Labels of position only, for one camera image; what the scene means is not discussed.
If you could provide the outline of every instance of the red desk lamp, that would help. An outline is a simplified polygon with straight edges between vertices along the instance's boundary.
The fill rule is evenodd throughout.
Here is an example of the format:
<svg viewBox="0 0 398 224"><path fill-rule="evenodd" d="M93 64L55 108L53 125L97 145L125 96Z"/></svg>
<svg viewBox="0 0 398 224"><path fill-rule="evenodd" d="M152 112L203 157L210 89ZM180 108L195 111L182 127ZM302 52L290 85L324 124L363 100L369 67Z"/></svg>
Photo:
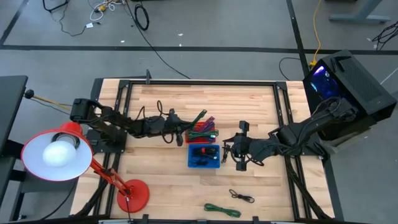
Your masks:
<svg viewBox="0 0 398 224"><path fill-rule="evenodd" d="M123 181L114 169L105 169L93 158L93 150L80 125L63 124L31 138L21 152L26 169L49 181L66 181L82 175L91 167L119 189L118 204L129 213L143 209L149 200L148 186L141 180Z"/></svg>

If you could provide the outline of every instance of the red lamp base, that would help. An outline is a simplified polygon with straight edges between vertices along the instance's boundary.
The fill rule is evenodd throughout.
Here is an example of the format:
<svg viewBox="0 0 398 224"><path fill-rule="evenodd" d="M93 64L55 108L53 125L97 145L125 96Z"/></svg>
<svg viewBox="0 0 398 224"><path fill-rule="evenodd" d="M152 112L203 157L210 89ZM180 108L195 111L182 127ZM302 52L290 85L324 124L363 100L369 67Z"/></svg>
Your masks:
<svg viewBox="0 0 398 224"><path fill-rule="evenodd" d="M126 184L129 187L134 187L134 190L132 191L132 199L130 199L127 202L126 197L119 192L118 193L119 207L121 208L121 210L130 213L142 210L147 205L149 200L148 186L141 180L129 180L126 182Z"/></svg>

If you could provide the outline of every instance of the blue plastic container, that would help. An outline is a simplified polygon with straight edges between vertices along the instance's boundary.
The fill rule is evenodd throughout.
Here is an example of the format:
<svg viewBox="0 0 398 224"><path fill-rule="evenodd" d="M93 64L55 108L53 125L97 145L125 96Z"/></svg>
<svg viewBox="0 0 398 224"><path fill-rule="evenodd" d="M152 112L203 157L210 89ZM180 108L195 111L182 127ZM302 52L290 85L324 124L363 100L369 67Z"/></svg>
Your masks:
<svg viewBox="0 0 398 224"><path fill-rule="evenodd" d="M201 147L214 147L216 148L216 159L209 157L193 156L193 150ZM197 165L197 161L207 161L204 166ZM220 146L216 144L190 144L188 145L188 167L189 168L202 168L202 169L218 169L220 168Z"/></svg>

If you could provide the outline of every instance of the yellow cable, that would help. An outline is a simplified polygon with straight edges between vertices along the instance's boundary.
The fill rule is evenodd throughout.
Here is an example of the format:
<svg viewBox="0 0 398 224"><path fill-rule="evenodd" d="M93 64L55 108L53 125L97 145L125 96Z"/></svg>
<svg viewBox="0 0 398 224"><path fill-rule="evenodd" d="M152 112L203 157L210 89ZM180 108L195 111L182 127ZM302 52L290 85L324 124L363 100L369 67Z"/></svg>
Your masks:
<svg viewBox="0 0 398 224"><path fill-rule="evenodd" d="M56 106L61 107L61 108L64 109L64 110L70 111L70 108L67 108L66 106L63 106L63 105L61 105L60 103L54 102L54 101L52 101L52 100L48 100L48 99L45 99L45 98L42 98L42 97L39 97L39 96L36 96L36 95L33 96L33 98L38 99L38 100L41 100L41 101L44 101L44 102L46 102L46 103L54 104L54 105L56 105Z"/></svg>
<svg viewBox="0 0 398 224"><path fill-rule="evenodd" d="M317 64L317 54L318 54L318 51L321 49L321 41L319 40L317 26L315 25L315 18L317 16L320 4L321 4L321 0L319 0L317 8L315 9L315 12L313 13L313 31L315 32L315 37L317 38L317 41L318 41L318 48L317 48L317 51L315 52L315 54L313 55L312 62L310 63L310 66L312 66L312 67L314 67Z"/></svg>

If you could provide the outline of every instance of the concrete floor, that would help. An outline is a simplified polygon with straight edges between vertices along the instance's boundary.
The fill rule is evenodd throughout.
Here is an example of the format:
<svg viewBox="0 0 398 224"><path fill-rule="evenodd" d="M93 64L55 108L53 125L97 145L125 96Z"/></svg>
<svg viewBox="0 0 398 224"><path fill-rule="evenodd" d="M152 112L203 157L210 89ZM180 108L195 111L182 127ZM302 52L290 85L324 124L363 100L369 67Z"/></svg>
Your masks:
<svg viewBox="0 0 398 224"><path fill-rule="evenodd" d="M52 7L63 0L47 0ZM347 24L329 22L333 13L356 12L364 4L322 1L317 27L323 49L373 50L372 39L392 23ZM0 34L9 25L22 0L0 1ZM144 2L150 16L145 32L153 46L167 47L263 47L296 49L297 45L285 1L275 0L169 0ZM312 16L316 0L293 0L297 22L305 49L315 49ZM384 0L375 13L398 20L398 2ZM60 31L57 22L62 10L50 15L41 1L28 1L5 45L34 46L147 46L132 20L121 6L106 11L100 26L87 29L83 35L70 37ZM63 19L64 29L81 31L90 22L91 8L86 1L71 0ZM398 38L383 50L398 50ZM282 57L298 54L255 52L159 52L166 62L191 78L283 80L278 62ZM398 67L398 55L356 55L358 60L381 81ZM0 50L0 75L27 75L27 88L52 100L71 103L74 98L90 96L93 80L98 77L144 75L149 69L154 78L181 78L165 66L151 51L82 51L82 50ZM282 65L291 80L302 80L303 71L297 60ZM384 87L398 91L398 75ZM68 116L33 101L23 100L11 131L10 139L26 142L35 133L57 127ZM332 164L346 221L396 223L398 206L398 151L394 148L398 128L396 113L366 133L367 138L332 155ZM13 189L16 183L10 184ZM52 192L25 196L22 213L29 220L50 213L66 196L69 185ZM8 219L4 200L0 222ZM65 217L72 198L52 216Z"/></svg>

